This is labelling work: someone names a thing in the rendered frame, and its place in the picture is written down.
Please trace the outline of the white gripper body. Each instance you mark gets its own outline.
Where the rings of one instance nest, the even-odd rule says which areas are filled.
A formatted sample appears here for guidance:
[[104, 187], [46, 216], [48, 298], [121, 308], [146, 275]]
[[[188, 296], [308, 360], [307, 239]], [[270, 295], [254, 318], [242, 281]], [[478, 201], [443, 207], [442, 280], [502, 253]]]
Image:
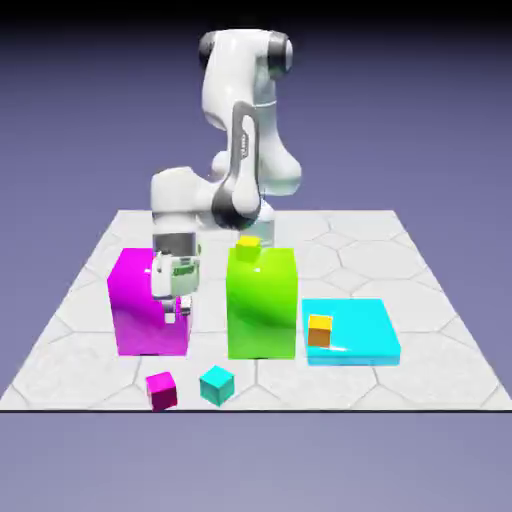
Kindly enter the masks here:
[[195, 292], [199, 286], [197, 256], [156, 255], [151, 268], [151, 293], [154, 299], [171, 299]]

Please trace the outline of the small yellow cube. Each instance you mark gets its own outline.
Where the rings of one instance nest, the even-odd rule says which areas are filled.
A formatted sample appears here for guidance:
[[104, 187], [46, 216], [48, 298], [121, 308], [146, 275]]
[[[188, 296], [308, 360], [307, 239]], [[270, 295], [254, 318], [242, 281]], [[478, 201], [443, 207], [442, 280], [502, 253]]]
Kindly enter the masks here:
[[240, 261], [257, 260], [262, 250], [261, 239], [257, 236], [242, 235], [235, 246], [235, 256]]

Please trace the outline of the small magenta cube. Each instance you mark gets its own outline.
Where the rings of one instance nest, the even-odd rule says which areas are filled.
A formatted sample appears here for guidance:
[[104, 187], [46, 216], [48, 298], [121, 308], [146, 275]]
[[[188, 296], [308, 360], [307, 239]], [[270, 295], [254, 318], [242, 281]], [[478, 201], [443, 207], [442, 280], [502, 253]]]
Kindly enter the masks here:
[[148, 376], [146, 390], [154, 412], [164, 411], [178, 404], [176, 383], [168, 371]]

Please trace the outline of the small cyan cube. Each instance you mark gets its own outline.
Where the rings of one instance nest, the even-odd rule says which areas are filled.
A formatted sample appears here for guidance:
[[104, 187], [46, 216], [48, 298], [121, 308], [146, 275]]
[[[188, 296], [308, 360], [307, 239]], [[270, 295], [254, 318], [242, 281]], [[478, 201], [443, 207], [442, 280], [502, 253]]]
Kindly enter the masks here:
[[234, 374], [217, 365], [210, 368], [200, 379], [200, 396], [220, 407], [235, 391]]

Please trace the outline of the small orange cube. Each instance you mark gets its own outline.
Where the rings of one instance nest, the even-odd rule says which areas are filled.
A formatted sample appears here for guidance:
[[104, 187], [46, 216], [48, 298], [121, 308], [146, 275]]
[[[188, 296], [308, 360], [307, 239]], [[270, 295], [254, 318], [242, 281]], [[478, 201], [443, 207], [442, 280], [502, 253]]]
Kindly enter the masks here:
[[308, 345], [311, 347], [329, 348], [331, 345], [332, 325], [332, 316], [311, 314], [308, 318]]

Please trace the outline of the large magenta box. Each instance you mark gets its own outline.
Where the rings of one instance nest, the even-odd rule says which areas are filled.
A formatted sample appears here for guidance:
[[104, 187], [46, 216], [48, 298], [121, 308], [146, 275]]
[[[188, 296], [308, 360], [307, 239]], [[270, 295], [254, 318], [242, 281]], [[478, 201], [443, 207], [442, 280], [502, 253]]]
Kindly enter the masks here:
[[124, 248], [107, 279], [118, 354], [121, 356], [184, 356], [190, 318], [175, 311], [165, 321], [162, 304], [151, 294], [150, 248]]

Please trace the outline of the large green box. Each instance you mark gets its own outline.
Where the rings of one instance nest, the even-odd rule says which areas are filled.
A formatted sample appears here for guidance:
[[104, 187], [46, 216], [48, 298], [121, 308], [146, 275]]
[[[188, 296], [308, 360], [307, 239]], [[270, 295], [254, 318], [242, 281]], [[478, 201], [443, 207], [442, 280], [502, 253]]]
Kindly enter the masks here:
[[226, 275], [228, 357], [292, 360], [298, 273], [291, 248], [262, 248], [245, 262], [230, 250]]

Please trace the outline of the large cyan box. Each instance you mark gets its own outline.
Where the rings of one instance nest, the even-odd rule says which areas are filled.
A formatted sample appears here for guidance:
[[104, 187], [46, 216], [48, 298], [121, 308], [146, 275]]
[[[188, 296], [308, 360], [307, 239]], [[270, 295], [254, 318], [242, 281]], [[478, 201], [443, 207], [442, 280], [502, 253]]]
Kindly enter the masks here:
[[[381, 299], [304, 298], [304, 345], [310, 366], [397, 366], [401, 346]], [[330, 346], [309, 345], [312, 315], [332, 319]]]

